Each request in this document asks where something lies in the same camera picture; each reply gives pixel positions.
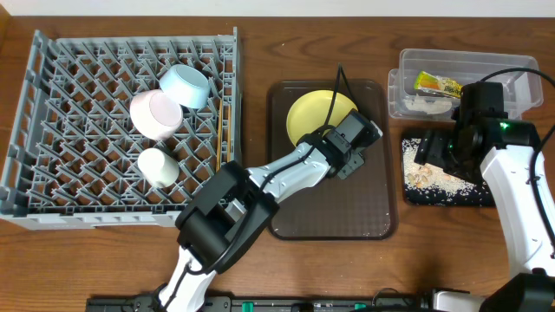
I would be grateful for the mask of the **yellow plate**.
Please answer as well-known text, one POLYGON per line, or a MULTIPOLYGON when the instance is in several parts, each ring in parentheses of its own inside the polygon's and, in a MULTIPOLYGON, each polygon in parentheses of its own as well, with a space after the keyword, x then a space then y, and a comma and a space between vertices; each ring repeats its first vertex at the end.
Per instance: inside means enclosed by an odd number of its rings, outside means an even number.
MULTIPOLYGON (((330 90, 317 90, 301 96, 293 103, 287 114, 286 129, 294 146, 305 134, 324 125, 332 96, 333 92, 330 90)), ((355 103, 347 96, 337 93, 328 124, 338 126, 353 109, 358 110, 355 103)))

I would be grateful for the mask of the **clear plastic wrap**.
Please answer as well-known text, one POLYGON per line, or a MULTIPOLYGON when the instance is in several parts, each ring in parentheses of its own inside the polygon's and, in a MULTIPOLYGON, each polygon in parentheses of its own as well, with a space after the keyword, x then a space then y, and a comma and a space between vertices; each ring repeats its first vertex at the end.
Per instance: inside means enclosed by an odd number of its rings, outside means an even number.
POLYGON ((427 101, 426 99, 418 95, 416 95, 414 99, 404 100, 403 103, 408 110, 422 112, 425 114, 444 114, 450 111, 453 107, 451 101, 427 101))

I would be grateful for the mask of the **green yellow snack wrapper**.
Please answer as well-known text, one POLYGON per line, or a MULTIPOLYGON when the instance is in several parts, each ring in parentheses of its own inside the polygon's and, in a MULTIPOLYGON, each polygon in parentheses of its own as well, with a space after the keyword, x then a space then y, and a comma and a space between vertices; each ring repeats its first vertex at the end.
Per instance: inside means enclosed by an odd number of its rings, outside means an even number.
POLYGON ((417 75, 414 89, 429 94, 439 94, 458 99, 462 94, 462 85, 456 80, 443 76, 431 75, 425 71, 421 71, 417 75))

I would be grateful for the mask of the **wooden chopstick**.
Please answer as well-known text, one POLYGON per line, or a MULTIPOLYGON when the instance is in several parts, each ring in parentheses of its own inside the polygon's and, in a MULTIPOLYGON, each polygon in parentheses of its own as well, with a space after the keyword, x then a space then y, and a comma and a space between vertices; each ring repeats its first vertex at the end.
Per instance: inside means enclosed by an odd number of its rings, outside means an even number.
POLYGON ((231 156, 232 156, 232 143, 231 143, 231 134, 232 134, 232 130, 231 130, 231 117, 232 117, 232 106, 230 102, 227 102, 227 105, 225 107, 225 117, 226 117, 226 163, 231 161, 231 156))
POLYGON ((223 134, 223 112, 224 105, 223 100, 219 101, 219 116, 218 116, 218 132, 217 132, 217 160, 216 160, 216 172, 219 171, 221 167, 221 156, 222 156, 222 134, 223 134))

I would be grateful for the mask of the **light blue bowl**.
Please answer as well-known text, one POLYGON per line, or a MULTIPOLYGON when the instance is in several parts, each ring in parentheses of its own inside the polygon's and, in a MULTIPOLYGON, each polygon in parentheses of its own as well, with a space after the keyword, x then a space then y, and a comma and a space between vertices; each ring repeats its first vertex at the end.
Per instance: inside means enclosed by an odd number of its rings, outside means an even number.
POLYGON ((208 79, 196 68, 173 65, 160 78, 160 89, 172 101, 191 109, 207 106, 210 94, 208 79))

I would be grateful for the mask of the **white cup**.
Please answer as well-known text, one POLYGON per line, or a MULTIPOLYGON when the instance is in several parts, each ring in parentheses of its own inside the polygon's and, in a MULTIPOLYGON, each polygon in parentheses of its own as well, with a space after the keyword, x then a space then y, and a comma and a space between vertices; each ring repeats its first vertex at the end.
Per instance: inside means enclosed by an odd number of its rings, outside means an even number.
POLYGON ((158 148, 141 152, 137 166, 148 183, 156 188, 172 185, 180 174, 178 162, 158 148))

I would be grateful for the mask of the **white bowl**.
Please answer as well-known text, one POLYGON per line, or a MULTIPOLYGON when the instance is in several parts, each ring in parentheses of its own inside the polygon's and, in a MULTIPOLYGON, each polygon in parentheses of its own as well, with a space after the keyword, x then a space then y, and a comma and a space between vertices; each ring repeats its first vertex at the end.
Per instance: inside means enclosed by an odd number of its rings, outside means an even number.
POLYGON ((160 89, 137 94, 130 102, 129 113, 134 127, 151 140, 167 140, 183 121, 181 105, 160 89))

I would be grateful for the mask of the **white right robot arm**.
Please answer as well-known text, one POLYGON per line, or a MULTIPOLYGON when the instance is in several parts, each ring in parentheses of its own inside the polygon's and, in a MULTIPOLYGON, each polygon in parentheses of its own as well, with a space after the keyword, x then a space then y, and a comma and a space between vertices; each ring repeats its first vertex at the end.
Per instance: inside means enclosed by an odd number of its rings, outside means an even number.
POLYGON ((464 86, 453 118, 454 129, 426 132, 415 162, 474 184, 486 183, 499 214, 510 279, 486 298, 437 290, 430 308, 552 311, 554 200, 545 177, 545 141, 532 123, 509 119, 498 82, 464 86))

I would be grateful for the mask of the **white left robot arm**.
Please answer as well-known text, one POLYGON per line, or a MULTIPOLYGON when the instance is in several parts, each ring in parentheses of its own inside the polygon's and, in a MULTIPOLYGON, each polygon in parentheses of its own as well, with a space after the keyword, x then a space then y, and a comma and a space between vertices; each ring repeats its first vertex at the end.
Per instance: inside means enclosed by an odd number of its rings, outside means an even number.
POLYGON ((323 179, 346 179, 381 137, 375 122, 352 109, 338 125, 324 123, 303 135, 293 152, 270 164, 226 163, 175 221, 179 258, 155 298, 156 310, 199 310, 213 278, 250 249, 281 201, 323 179))

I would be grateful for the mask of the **spilled rice waste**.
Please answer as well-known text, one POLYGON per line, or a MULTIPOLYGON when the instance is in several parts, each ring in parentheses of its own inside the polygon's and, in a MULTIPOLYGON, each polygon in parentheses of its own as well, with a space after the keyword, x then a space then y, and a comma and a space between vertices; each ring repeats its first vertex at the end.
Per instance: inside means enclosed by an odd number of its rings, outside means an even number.
POLYGON ((437 166, 415 163, 420 142, 420 139, 402 140, 402 170, 404 184, 409 191, 416 191, 417 195, 442 194, 453 197, 475 190, 476 185, 448 175, 437 166))

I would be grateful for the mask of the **black food waste tray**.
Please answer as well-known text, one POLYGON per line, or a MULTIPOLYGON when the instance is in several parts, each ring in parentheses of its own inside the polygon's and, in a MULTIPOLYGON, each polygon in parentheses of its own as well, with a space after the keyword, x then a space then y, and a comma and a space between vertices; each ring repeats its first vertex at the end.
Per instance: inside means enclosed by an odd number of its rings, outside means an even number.
MULTIPOLYGON (((403 139, 421 139, 423 131, 420 129, 409 129, 402 133, 403 139)), ((485 206, 493 207, 494 200, 487 185, 476 185, 474 191, 470 191, 464 195, 455 195, 448 197, 442 194, 432 195, 417 195, 416 191, 409 191, 404 184, 403 177, 403 192, 405 200, 411 205, 443 205, 443 206, 485 206)))

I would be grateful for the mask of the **grey dishwasher rack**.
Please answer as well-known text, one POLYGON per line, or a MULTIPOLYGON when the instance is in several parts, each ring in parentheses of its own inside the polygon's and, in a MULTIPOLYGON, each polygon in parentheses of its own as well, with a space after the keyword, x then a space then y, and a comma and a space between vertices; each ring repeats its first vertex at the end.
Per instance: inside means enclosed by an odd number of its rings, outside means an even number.
POLYGON ((241 158, 240 62, 238 32, 55 40, 36 32, 3 166, 2 219, 29 230, 172 226, 216 173, 220 100, 221 165, 227 102, 231 160, 241 158), (134 127, 130 102, 176 64, 207 77, 207 106, 186 109, 170 138, 151 140, 134 127), (142 175, 137 159, 148 148, 178 162, 172 185, 152 187, 142 175))

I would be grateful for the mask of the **dark brown serving tray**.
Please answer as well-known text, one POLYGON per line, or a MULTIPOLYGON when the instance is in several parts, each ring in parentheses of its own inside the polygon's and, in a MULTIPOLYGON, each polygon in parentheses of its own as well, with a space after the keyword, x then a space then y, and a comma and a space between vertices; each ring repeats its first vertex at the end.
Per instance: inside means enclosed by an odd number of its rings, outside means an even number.
POLYGON ((346 179, 325 179, 280 204, 269 230, 282 240, 383 240, 398 225, 389 121, 382 86, 355 79, 361 113, 383 136, 363 152, 365 164, 346 179))

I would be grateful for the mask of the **clear plastic bin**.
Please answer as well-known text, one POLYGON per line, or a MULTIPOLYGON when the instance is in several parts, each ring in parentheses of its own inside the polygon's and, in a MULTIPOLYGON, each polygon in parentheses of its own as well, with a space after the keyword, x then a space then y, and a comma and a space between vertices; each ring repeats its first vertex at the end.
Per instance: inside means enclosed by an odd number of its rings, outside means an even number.
MULTIPOLYGON (((457 98, 429 94, 414 89, 417 75, 421 71, 456 80, 461 85, 474 83, 506 68, 539 67, 538 62, 528 55, 507 55, 483 52, 468 52, 440 49, 404 49, 400 53, 399 67, 388 74, 388 112, 395 119, 450 122, 452 113, 460 105, 457 98), (451 101, 453 107, 444 114, 425 114, 408 110, 403 101, 423 97, 427 101, 451 101)), ((541 77, 535 74, 513 72, 491 79, 500 82, 504 90, 504 108, 508 117, 519 120, 521 115, 544 102, 541 77)))

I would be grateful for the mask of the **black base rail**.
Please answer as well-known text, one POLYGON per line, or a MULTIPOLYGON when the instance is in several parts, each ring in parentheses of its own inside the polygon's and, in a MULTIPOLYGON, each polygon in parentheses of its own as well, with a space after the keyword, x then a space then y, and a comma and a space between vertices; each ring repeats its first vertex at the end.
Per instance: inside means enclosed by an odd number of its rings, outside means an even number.
MULTIPOLYGON (((151 296, 132 298, 89 298, 86 312, 161 311, 151 296)), ((399 296, 370 300, 256 299, 212 296, 205 299, 200 312, 340 312, 340 311, 432 311, 423 303, 399 296)))

